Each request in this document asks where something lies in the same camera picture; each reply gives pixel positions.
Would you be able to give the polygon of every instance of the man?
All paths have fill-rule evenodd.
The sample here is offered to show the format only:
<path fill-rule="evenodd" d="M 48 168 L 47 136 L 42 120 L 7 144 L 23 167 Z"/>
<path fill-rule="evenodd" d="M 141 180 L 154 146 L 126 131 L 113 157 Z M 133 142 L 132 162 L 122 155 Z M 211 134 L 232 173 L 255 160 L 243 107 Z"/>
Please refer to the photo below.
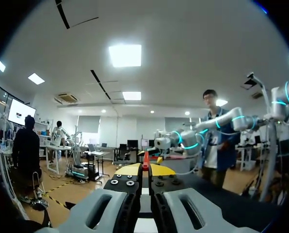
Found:
<path fill-rule="evenodd" d="M 215 119 L 227 110 L 216 105 L 218 95 L 215 90 L 206 90 L 203 100 L 209 108 L 209 113 L 204 120 Z M 210 131 L 206 135 L 202 156 L 198 159 L 199 175 L 218 187 L 222 187 L 228 168 L 236 163 L 235 145 L 240 142 L 240 133 L 225 135 L 223 133 L 235 133 L 232 124 L 228 123 L 216 131 Z"/>
<path fill-rule="evenodd" d="M 39 146 L 40 139 L 33 131 L 34 118 L 28 115 L 25 118 L 25 128 L 20 129 L 16 133 L 13 143 L 12 159 L 14 169 L 11 174 L 16 183 L 19 183 L 25 189 L 32 185 L 32 174 L 37 172 L 40 182 L 42 181 L 42 171 L 39 165 Z M 35 184 L 38 184 L 37 177 L 34 177 Z M 25 197 L 20 197 L 21 200 L 29 202 L 27 191 Z M 41 192 L 37 189 L 37 195 L 41 198 Z"/>
<path fill-rule="evenodd" d="M 51 138 L 51 145 L 54 146 L 65 146 L 65 135 L 59 129 L 62 126 L 62 122 L 59 120 L 56 122 L 56 127 L 53 129 L 52 138 Z M 49 163 L 53 163 L 53 153 L 54 151 L 51 150 L 48 154 Z"/>

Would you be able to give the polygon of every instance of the black shirt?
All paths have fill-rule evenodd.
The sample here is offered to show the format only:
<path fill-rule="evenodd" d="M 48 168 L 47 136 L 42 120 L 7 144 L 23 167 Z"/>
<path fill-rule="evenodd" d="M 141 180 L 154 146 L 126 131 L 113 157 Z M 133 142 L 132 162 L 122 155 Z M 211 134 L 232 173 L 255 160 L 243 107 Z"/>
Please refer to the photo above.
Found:
<path fill-rule="evenodd" d="M 38 135 L 29 129 L 20 129 L 16 133 L 13 144 L 13 163 L 26 176 L 31 176 L 35 171 L 41 176 L 39 165 Z"/>

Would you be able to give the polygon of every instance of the yellow black tape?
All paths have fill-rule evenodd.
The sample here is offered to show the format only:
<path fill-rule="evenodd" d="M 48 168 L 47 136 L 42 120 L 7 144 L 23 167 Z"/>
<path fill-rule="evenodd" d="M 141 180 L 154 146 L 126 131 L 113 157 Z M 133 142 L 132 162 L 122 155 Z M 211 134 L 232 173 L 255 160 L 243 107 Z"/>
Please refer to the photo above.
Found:
<path fill-rule="evenodd" d="M 57 204 L 61 205 L 62 207 L 65 207 L 66 209 L 68 209 L 68 207 L 62 203 L 60 203 L 59 201 L 57 201 L 56 199 L 54 199 L 53 197 L 50 197 L 49 195 L 45 194 L 46 197 L 50 198 L 51 200 L 55 201 Z"/>
<path fill-rule="evenodd" d="M 63 187 L 63 186 L 65 186 L 65 185 L 67 185 L 67 184 L 69 184 L 69 183 L 71 183 L 71 182 L 73 182 L 73 180 L 71 180 L 71 181 L 69 181 L 69 182 L 66 182 L 66 183 L 64 183 L 64 184 L 62 184 L 62 185 L 60 185 L 60 186 L 58 186 L 58 187 L 56 187 L 56 188 L 50 189 L 50 190 L 47 191 L 46 193 L 52 192 L 52 191 L 54 191 L 54 190 L 56 190 L 56 189 L 59 189 L 60 187 Z"/>

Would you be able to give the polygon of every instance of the ceiling light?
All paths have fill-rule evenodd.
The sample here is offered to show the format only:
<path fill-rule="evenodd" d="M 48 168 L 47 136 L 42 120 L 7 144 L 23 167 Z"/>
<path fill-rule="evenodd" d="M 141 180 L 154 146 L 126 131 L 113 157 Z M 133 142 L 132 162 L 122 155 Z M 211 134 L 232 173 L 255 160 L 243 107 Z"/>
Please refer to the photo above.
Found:
<path fill-rule="evenodd" d="M 0 61 L 0 70 L 2 72 L 4 72 L 4 70 L 5 70 L 5 65 L 1 61 Z"/>
<path fill-rule="evenodd" d="M 36 75 L 36 73 L 33 73 L 31 76 L 28 77 L 28 79 L 30 79 L 31 81 L 33 81 L 37 85 L 45 82 L 38 75 Z"/>
<path fill-rule="evenodd" d="M 226 100 L 217 100 L 216 101 L 216 105 L 221 107 L 223 105 L 226 105 L 227 104 L 227 101 Z"/>
<path fill-rule="evenodd" d="M 125 100 L 141 100 L 140 91 L 123 91 L 122 93 Z"/>
<path fill-rule="evenodd" d="M 141 45 L 117 45 L 109 47 L 114 67 L 140 67 Z"/>

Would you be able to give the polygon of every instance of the computer monitor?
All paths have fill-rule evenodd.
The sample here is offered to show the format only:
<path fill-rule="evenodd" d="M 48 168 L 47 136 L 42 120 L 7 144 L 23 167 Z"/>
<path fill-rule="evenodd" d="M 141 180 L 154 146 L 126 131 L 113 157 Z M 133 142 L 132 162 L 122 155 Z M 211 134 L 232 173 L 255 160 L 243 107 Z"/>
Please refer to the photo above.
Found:
<path fill-rule="evenodd" d="M 127 140 L 127 146 L 131 148 L 137 148 L 138 140 Z"/>
<path fill-rule="evenodd" d="M 120 144 L 120 149 L 121 150 L 127 150 L 127 145 L 126 144 Z"/>
<path fill-rule="evenodd" d="M 88 146 L 88 149 L 90 149 L 90 152 L 96 151 L 93 144 L 87 144 L 87 146 Z"/>
<path fill-rule="evenodd" d="M 149 140 L 149 147 L 154 147 L 154 140 Z"/>
<path fill-rule="evenodd" d="M 256 141 L 256 144 L 261 143 L 260 136 L 255 136 L 255 141 Z"/>
<path fill-rule="evenodd" d="M 12 100 L 8 121 L 19 125 L 25 125 L 25 117 L 31 115 L 34 117 L 36 110 L 31 108 L 16 99 Z"/>

